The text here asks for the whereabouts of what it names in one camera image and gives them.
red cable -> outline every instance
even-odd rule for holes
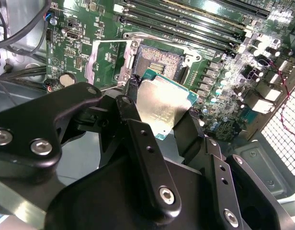
[[[287,84],[286,84],[286,80],[283,78],[282,72],[276,67],[276,65],[274,65],[273,62],[270,62],[270,64],[272,65],[273,68],[276,69],[278,75],[281,77],[282,83],[283,83],[283,85],[284,85],[284,87],[286,89],[286,93],[287,93],[286,101],[284,102],[284,104],[282,106],[282,110],[281,110],[281,119],[280,119],[281,120],[281,123],[282,123],[283,128],[285,130],[287,130],[289,133],[291,133],[292,135],[295,136],[295,133],[292,132],[291,130],[289,130],[289,128],[284,124],[284,110],[285,110],[285,108],[287,106],[288,101],[290,100],[290,92],[288,90],[288,87],[287,87]]]

black cable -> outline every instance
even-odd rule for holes
[[[46,67],[34,67],[28,69],[22,69],[19,71],[4,73],[0,75],[0,80],[8,80],[15,78],[33,77],[46,74]]]
[[[0,42],[0,49],[4,48],[6,46],[9,46],[23,37],[25,37],[36,25],[37,23],[43,18],[43,16],[47,13],[51,6],[52,1],[51,0],[45,0],[45,5],[42,7],[42,9],[38,12],[38,14],[20,31],[12,35],[11,37],[7,38],[6,40],[3,40]]]
[[[4,40],[6,40],[7,39],[7,25],[6,25],[6,22],[5,22],[4,17],[1,12],[0,12],[0,20],[2,22],[2,27],[4,30]],[[45,21],[41,39],[40,39],[38,45],[36,46],[36,48],[33,49],[32,51],[26,51],[26,50],[22,50],[22,49],[15,50],[11,46],[7,46],[7,47],[5,47],[5,49],[12,52],[12,53],[22,55],[22,56],[29,56],[29,57],[35,59],[36,61],[39,61],[41,63],[45,63],[46,62],[45,58],[43,58],[39,55],[35,55],[35,52],[37,52],[40,49],[40,47],[44,41],[44,38],[46,36],[47,24],[48,24],[47,21]]]

mesh panel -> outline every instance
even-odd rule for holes
[[[295,175],[295,136],[284,130],[281,119],[281,110],[277,111],[270,122],[261,132],[287,168]],[[287,128],[295,133],[295,90],[284,111],[284,120]]]

screw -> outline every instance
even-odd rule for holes
[[[159,193],[160,193],[160,196],[162,198],[162,200],[168,204],[168,205],[171,205],[174,203],[174,194],[173,192],[168,189],[168,188],[161,188],[159,190]]]
[[[130,75],[129,74],[125,74],[123,77],[123,80],[127,81],[128,79],[130,79]]]
[[[89,92],[89,93],[92,93],[92,94],[96,94],[96,93],[97,93],[97,92],[96,92],[93,88],[91,88],[91,87],[88,87],[87,89],[88,89],[88,92]]]
[[[136,42],[136,41],[133,41],[132,42],[132,47],[137,48],[138,46],[139,46],[139,43],[138,42]]]
[[[53,25],[53,26],[55,26],[55,25],[58,24],[58,21],[56,20],[56,18],[51,18],[50,19],[50,24]]]
[[[224,216],[231,226],[233,226],[234,228],[237,228],[239,226],[238,219],[236,218],[234,213],[232,213],[228,209],[224,209]]]
[[[31,144],[31,151],[37,155],[45,156],[52,151],[53,147],[47,140],[35,140]]]
[[[240,159],[239,157],[235,157],[236,161],[238,161],[239,164],[243,164],[242,159]]]
[[[210,143],[212,143],[214,146],[216,146],[216,142],[212,139],[209,139]]]
[[[12,141],[12,134],[6,130],[0,130],[0,146],[7,145]]]

motherboard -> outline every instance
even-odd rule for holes
[[[295,0],[54,0],[47,85],[119,88],[147,69],[196,93],[204,132],[231,141],[295,67]]]

